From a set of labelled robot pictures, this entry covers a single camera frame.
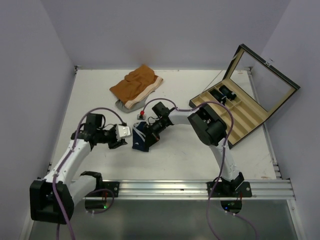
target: beige towel trim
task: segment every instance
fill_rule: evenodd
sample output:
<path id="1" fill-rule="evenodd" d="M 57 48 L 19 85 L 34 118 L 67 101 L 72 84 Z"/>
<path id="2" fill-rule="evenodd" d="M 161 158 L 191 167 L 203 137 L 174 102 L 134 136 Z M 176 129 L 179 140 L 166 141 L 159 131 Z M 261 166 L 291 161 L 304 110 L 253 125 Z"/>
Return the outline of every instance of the beige towel trim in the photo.
<path id="1" fill-rule="evenodd" d="M 164 79 L 162 77 L 158 76 L 153 84 L 150 84 L 149 86 L 147 86 L 145 88 L 145 90 L 143 90 L 143 92 L 141 92 L 138 96 L 136 96 L 135 99 L 127 101 L 124 106 L 127 109 L 132 108 L 134 104 L 140 102 L 142 99 L 144 99 L 146 96 L 148 96 L 154 90 L 156 90 L 162 84 L 163 80 Z"/>

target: wooden box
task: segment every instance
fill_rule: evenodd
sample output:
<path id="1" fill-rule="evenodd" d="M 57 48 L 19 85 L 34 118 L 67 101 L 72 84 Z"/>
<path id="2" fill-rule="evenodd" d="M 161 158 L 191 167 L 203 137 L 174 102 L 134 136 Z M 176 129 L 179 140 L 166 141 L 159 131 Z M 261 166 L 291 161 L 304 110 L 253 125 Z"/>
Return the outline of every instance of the wooden box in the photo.
<path id="1" fill-rule="evenodd" d="M 263 104 L 262 102 L 259 102 L 259 104 L 235 80 L 236 72 L 238 72 L 236 68 L 244 67 L 250 67 L 253 85 L 258 85 L 258 97 L 261 94 Z M 241 44 L 236 50 L 223 80 L 192 98 L 189 102 L 190 107 L 194 108 L 207 101 L 217 102 L 217 99 L 210 92 L 215 89 L 222 94 L 219 90 L 222 85 L 236 94 L 235 99 L 226 99 L 224 104 L 234 118 L 234 126 L 228 139 L 230 147 L 238 144 L 261 126 L 300 88 L 244 44 Z M 216 104 L 209 103 L 209 105 L 226 123 L 228 131 L 231 119 L 227 111 Z"/>

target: orange-brown towel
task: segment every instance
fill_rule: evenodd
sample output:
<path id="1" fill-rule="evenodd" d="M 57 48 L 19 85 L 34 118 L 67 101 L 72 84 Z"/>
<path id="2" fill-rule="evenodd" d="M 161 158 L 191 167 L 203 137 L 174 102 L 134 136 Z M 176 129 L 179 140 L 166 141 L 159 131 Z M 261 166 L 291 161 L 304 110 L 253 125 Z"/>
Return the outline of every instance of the orange-brown towel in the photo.
<path id="1" fill-rule="evenodd" d="M 142 65 L 130 72 L 117 85 L 110 88 L 110 91 L 124 103 L 127 109 L 156 90 L 163 82 L 163 79 L 147 65 Z"/>

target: gray cloth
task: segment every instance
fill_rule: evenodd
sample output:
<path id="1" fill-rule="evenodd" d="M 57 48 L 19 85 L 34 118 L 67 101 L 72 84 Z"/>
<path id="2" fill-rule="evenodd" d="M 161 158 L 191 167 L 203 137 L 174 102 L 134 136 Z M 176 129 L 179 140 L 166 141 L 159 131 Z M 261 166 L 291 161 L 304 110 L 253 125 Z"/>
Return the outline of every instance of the gray cloth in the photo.
<path id="1" fill-rule="evenodd" d="M 116 101 L 115 102 L 115 106 L 120 109 L 122 112 L 124 113 L 131 113 L 135 110 L 138 110 L 138 109 L 142 109 L 144 106 L 145 106 L 145 103 L 147 101 L 147 98 L 148 96 L 146 96 L 144 99 L 142 99 L 141 101 L 137 102 L 136 104 L 133 105 L 132 108 L 128 109 L 125 107 L 124 103 L 120 100 Z"/>

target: open box lid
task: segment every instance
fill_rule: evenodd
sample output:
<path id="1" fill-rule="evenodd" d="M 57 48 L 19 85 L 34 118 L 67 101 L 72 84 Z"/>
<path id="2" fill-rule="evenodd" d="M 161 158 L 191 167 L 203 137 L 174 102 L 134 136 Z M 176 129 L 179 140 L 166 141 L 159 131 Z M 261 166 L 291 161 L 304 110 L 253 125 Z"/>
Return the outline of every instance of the open box lid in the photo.
<path id="1" fill-rule="evenodd" d="M 237 70 L 244 68 L 250 69 L 251 81 L 248 76 L 244 77 L 243 71 Z M 234 118 L 230 147 L 261 126 L 300 88 L 244 44 L 237 48 L 222 81 L 191 99 L 189 105 L 195 107 L 206 101 L 217 101 L 214 91 L 224 96 L 221 86 L 236 94 L 235 99 L 226 99 L 225 103 Z M 209 105 L 224 120 L 228 131 L 231 120 L 227 111 L 216 104 Z"/>

